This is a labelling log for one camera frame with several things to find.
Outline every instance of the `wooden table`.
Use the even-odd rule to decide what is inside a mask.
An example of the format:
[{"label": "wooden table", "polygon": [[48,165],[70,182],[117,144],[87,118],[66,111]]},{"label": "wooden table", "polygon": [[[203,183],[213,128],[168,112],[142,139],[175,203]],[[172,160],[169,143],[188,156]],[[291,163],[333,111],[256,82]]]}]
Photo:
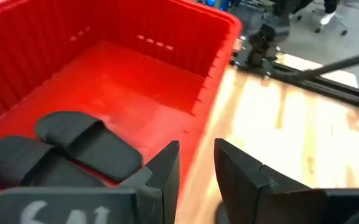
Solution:
[{"label": "wooden table", "polygon": [[[298,69],[319,64],[290,55]],[[325,76],[357,86],[351,73]],[[184,188],[176,223],[213,223],[221,201],[213,142],[223,138],[309,187],[359,187],[359,108],[228,67]]]}]

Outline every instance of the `gray floor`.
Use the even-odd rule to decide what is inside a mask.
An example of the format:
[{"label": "gray floor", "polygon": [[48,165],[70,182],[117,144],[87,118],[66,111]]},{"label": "gray floor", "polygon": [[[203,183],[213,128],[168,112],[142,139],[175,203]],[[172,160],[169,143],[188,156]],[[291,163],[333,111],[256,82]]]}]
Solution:
[{"label": "gray floor", "polygon": [[[314,8],[323,8],[322,5],[310,4],[303,9],[301,21],[292,18],[290,37],[280,44],[283,51],[313,62],[326,64],[336,60],[359,54],[359,10],[339,6],[337,13],[344,16],[344,21],[350,27],[348,34],[342,37],[339,33],[344,29],[334,22],[327,25],[321,33],[314,33],[316,18],[311,13]],[[357,76],[359,84],[359,66],[347,71]]]}]

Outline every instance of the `black slide sandal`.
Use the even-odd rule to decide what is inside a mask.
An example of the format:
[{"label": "black slide sandal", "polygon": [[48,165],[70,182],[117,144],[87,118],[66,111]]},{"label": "black slide sandal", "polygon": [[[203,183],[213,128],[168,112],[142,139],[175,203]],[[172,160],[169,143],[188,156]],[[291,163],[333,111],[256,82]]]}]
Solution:
[{"label": "black slide sandal", "polygon": [[142,155],[90,115],[60,111],[41,118],[38,137],[60,149],[59,153],[99,173],[122,181],[142,167]]},{"label": "black slide sandal", "polygon": [[0,189],[19,186],[104,187],[64,157],[35,139],[8,136],[0,140]]}]

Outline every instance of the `white shoe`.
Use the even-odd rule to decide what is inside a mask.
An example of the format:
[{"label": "white shoe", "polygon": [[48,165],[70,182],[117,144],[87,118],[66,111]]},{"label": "white shoe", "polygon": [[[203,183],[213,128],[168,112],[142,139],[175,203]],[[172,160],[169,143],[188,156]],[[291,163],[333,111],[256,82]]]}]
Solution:
[{"label": "white shoe", "polygon": [[322,26],[328,24],[331,20],[331,18],[333,18],[333,16],[335,15],[335,12],[332,12],[332,13],[328,13],[326,15],[324,15],[321,19],[320,19],[320,24]]}]

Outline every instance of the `person's leg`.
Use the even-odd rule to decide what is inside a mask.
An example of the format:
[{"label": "person's leg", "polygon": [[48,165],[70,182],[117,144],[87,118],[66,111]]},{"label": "person's leg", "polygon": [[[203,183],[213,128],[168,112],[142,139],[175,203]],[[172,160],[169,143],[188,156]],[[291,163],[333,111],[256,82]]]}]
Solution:
[{"label": "person's leg", "polygon": [[320,24],[326,25],[330,22],[331,18],[335,15],[337,5],[337,0],[324,0],[324,12],[326,14],[320,19]]}]

